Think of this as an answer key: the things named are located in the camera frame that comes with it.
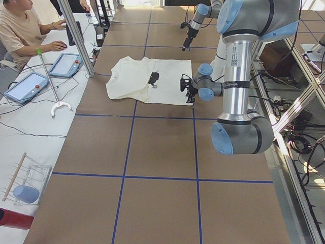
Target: hand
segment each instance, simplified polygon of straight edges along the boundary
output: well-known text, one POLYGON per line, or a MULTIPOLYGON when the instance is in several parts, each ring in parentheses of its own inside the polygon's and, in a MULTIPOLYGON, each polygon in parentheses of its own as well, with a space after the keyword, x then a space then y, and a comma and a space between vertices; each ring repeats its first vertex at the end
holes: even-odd
POLYGON ((63 41, 55 41, 48 44, 49 51, 62 51, 67 48, 67 45, 63 41))
POLYGON ((87 4, 86 0, 79 0, 80 5, 86 11, 90 11, 90 6, 87 4))
POLYGON ((63 25, 65 22, 66 22, 65 19, 59 20, 58 22, 54 22, 53 23, 53 27, 55 29, 59 29, 59 30, 64 29, 66 27, 65 25, 63 25))

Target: man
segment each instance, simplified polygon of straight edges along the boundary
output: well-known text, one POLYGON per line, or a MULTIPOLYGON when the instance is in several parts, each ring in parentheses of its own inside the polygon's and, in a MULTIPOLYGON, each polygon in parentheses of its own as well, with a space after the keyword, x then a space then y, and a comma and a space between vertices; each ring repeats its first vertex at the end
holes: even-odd
MULTIPOLYGON (((62 12, 60 10, 60 6, 57 0, 50 1, 57 10, 57 13, 61 16, 62 12)), ((73 13, 86 13, 90 11, 90 6, 87 4, 86 0, 79 0, 79 2, 78 0, 68 0, 68 2, 73 13)))
POLYGON ((44 35, 52 29, 64 29, 65 20, 48 25, 41 25, 36 13, 31 10, 31 0, 3 0, 0 4, 0 40, 14 58, 17 68, 22 70, 29 59, 41 52, 62 51, 66 44, 55 41, 41 45, 44 35))

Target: white desk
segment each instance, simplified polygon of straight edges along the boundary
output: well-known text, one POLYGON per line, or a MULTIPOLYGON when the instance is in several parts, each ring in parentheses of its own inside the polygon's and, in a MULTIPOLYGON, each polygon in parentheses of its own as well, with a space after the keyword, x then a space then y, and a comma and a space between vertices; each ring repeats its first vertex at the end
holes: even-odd
MULTIPOLYGON (((88 18, 85 14, 74 14, 76 21, 79 21, 81 24, 81 29, 83 32, 84 43, 87 49, 87 52, 91 54, 93 49, 93 44, 95 44, 95 30, 89 22, 92 22, 92 19, 88 21, 88 18)), ((65 30, 52 30, 44 40, 43 44, 48 44, 56 40, 62 40, 68 45, 67 33, 65 30)), ((69 46, 66 50, 62 52, 68 53, 78 53, 76 46, 69 46)), ((45 63, 52 64, 58 58, 61 52, 47 52, 43 54, 43 59, 45 63)), ((32 57, 28 62, 28 66, 35 66, 41 64, 40 58, 38 56, 32 57)), ((37 73, 44 74, 45 71, 43 66, 38 66, 33 68, 37 73)), ((32 72, 31 69, 27 69, 18 76, 17 81, 21 80, 23 77, 32 72)), ((28 103, 24 107, 5 114, 1 115, 0 121, 6 125, 18 128, 25 133, 32 134, 47 134, 47 135, 67 135, 72 120, 75 115, 77 106, 79 105, 80 99, 88 82, 88 74, 83 66, 79 72, 74 76, 74 78, 79 82, 78 86, 70 91, 63 101, 68 102, 72 109, 69 110, 67 107, 62 107, 57 109, 55 112, 55 119, 51 117, 51 108, 54 105, 54 102, 50 101, 41 101, 41 100, 51 100, 55 101, 53 91, 50 90, 50 85, 43 89, 40 93, 40 96, 37 96, 33 99, 31 103, 28 103)), ((53 78, 54 85, 59 85, 56 89, 60 99, 74 86, 77 85, 77 82, 71 78, 65 83, 65 79, 53 78)), ((7 100, 2 98, 0 101, 0 113, 5 113, 15 108, 10 104, 4 105, 7 100)), ((18 164, 19 160, 24 152, 27 152, 27 155, 37 161, 39 164, 51 165, 54 167, 58 155, 61 151, 62 145, 65 138, 58 137, 35 137, 31 135, 23 135, 22 133, 5 127, 0 124, 0 188, 3 190, 6 188, 10 182, 10 174, 13 174, 16 168, 13 164, 18 164)), ((6 208, 9 210, 21 212, 27 215, 34 215, 37 206, 35 205, 23 205, 17 206, 14 205, 12 201, 0 201, 0 208, 6 208)), ((28 233, 28 230, 13 229, 8 227, 0 227, 0 238, 1 243, 10 243, 10 244, 21 244, 24 242, 25 237, 28 233)))

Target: red can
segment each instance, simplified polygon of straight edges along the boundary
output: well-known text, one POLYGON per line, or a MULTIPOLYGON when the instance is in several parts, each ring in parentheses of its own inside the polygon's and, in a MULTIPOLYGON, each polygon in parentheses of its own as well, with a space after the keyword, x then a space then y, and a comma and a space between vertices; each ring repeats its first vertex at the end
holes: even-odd
POLYGON ((28 230, 34 217, 0 208, 0 226, 28 230))

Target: tablet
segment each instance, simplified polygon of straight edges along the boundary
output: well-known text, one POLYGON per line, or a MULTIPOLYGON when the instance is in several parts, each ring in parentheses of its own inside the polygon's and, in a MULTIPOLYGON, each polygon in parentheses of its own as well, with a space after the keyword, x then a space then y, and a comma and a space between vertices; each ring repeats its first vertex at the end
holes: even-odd
POLYGON ((70 78, 79 70, 82 59, 79 54, 61 53, 49 70, 50 76, 70 78))
POLYGON ((35 97, 48 83, 46 76, 32 72, 7 90, 4 95, 13 102, 25 103, 35 97))

